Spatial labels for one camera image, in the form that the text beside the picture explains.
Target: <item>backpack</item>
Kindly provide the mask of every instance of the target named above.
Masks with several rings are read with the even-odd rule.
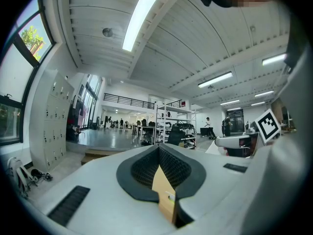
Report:
[[[7,175],[9,176],[13,187],[18,191],[22,197],[28,197],[30,187],[29,182],[37,185],[38,179],[30,175],[30,173],[23,166],[21,160],[17,158],[10,158],[7,163]]]

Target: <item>white locker cabinet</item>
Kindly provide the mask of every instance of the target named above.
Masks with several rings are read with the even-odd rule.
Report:
[[[46,70],[38,84],[29,122],[33,165],[50,171],[66,155],[66,127],[74,88],[56,70]]]

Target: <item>tree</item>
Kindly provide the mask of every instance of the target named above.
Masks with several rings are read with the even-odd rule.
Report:
[[[27,48],[31,51],[42,49],[45,44],[44,38],[37,34],[37,29],[35,29],[34,26],[29,27],[29,29],[25,29],[21,34],[21,38]],[[37,52],[33,55],[37,61],[40,60],[41,56],[39,56]]]

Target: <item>railing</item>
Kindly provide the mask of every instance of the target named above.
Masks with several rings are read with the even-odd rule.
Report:
[[[175,101],[173,103],[169,103],[167,105],[177,107],[177,108],[182,108],[182,107],[186,106],[186,101],[185,100],[179,100],[179,101]]]
[[[119,103],[119,104],[128,104],[132,106],[142,107],[142,108],[148,108],[148,109],[154,109],[155,104],[141,101],[133,98],[123,97],[123,96],[117,96],[112,94],[104,93],[104,101]]]

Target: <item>fluorescent light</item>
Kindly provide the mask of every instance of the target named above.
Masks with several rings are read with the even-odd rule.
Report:
[[[265,104],[265,102],[256,103],[256,104],[251,104],[251,106],[255,106],[255,105],[259,105],[259,104]]]
[[[257,95],[255,95],[255,97],[258,97],[258,96],[265,96],[265,95],[272,94],[272,93],[274,93],[274,91],[264,92],[264,93],[261,93],[261,94],[257,94]]]
[[[230,102],[227,102],[227,103],[223,103],[221,105],[225,105],[225,104],[233,104],[233,103],[237,103],[239,102],[240,100],[235,100],[235,101],[230,101]]]
[[[275,57],[270,57],[270,58],[264,59],[262,61],[262,64],[263,64],[263,66],[264,65],[268,65],[268,64],[271,64],[271,63],[274,63],[274,62],[277,62],[277,61],[284,60],[286,57],[287,57],[286,54],[281,54],[281,55],[278,55],[278,56],[275,56]]]
[[[229,109],[227,111],[235,111],[235,110],[240,110],[241,108],[235,108],[235,109]]]
[[[223,74],[223,75],[220,75],[220,76],[217,76],[217,77],[215,77],[215,78],[213,78],[213,79],[210,79],[210,80],[208,80],[208,81],[206,81],[206,82],[203,82],[203,83],[201,83],[201,84],[198,84],[198,86],[199,86],[199,88],[203,88],[203,87],[206,87],[206,86],[208,86],[208,85],[211,85],[211,84],[220,82],[220,81],[222,81],[222,80],[224,80],[224,79],[230,78],[230,77],[232,77],[232,76],[233,76],[233,73],[230,71],[230,72],[228,72],[228,73],[225,73],[225,74]]]
[[[156,0],[139,0],[128,25],[123,49],[132,51],[140,28]]]

